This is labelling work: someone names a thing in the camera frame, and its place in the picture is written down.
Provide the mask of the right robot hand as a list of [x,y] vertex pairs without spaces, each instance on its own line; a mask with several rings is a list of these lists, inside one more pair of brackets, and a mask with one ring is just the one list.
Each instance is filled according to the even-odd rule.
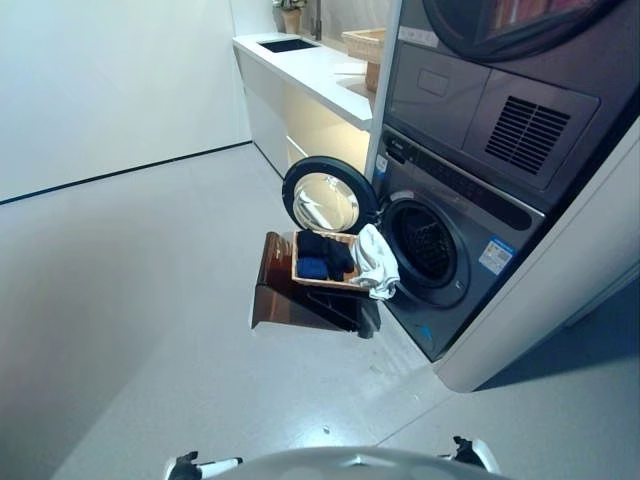
[[453,441],[456,445],[454,460],[483,468],[493,474],[502,473],[496,457],[484,441],[469,440],[461,436],[454,436]]

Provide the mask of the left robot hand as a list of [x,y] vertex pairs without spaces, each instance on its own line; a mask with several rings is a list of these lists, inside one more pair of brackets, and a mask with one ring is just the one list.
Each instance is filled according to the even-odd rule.
[[212,479],[230,471],[243,463],[241,457],[197,463],[197,451],[188,452],[171,459],[164,470],[164,480],[201,480]]

